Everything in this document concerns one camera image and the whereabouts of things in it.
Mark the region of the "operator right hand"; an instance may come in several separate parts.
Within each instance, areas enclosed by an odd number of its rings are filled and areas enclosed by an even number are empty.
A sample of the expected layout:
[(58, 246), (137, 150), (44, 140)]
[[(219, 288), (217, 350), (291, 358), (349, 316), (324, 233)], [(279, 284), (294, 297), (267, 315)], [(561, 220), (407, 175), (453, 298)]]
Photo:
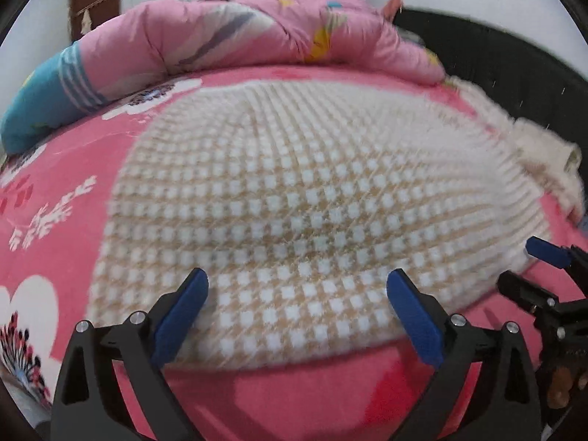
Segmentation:
[(567, 351), (563, 357), (552, 361), (549, 373), (547, 406), (551, 409), (565, 408), (572, 393), (587, 386), (587, 351)]

